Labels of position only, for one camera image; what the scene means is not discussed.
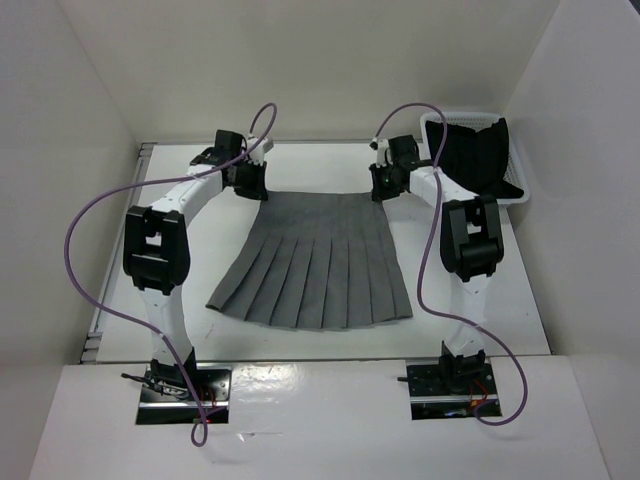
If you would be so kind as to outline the grey pleated skirt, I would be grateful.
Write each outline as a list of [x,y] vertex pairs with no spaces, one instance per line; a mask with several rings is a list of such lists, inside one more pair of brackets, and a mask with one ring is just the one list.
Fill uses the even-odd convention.
[[270,193],[206,306],[296,330],[368,328],[413,315],[386,212],[367,193]]

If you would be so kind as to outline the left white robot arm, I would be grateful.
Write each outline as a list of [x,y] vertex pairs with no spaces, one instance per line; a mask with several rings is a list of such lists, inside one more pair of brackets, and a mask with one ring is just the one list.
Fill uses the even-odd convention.
[[188,226],[230,187],[251,200],[267,198],[265,156],[273,141],[219,130],[214,144],[189,162],[185,178],[148,206],[126,213],[123,270],[140,291],[153,353],[145,382],[180,400],[198,390],[195,349],[186,331],[182,285],[191,255]]

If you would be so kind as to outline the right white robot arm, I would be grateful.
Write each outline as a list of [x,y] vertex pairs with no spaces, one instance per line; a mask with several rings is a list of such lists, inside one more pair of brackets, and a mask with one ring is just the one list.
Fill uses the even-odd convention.
[[439,239],[440,260],[451,280],[451,311],[445,317],[454,324],[441,344],[437,370],[429,382],[446,393],[459,393],[479,379],[486,360],[487,289],[504,258],[497,201],[462,187],[422,159],[410,135],[374,138],[370,148],[376,152],[370,166],[375,201],[407,192],[436,210],[436,227],[427,245]]

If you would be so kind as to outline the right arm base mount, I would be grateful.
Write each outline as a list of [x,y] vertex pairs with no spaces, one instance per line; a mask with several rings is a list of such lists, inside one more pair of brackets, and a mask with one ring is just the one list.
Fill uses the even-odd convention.
[[413,420],[473,418],[480,407],[481,417],[500,417],[498,390],[490,363],[479,373],[456,378],[445,384],[439,366],[431,362],[409,362],[397,380],[405,384]]

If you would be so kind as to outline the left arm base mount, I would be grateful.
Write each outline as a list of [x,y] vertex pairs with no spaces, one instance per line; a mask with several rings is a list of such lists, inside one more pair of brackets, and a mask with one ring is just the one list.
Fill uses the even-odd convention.
[[[208,424],[228,423],[231,374],[230,368],[196,371],[192,382]],[[199,422],[196,401],[186,385],[153,380],[150,368],[143,375],[122,373],[121,377],[141,385],[137,425],[191,425]]]

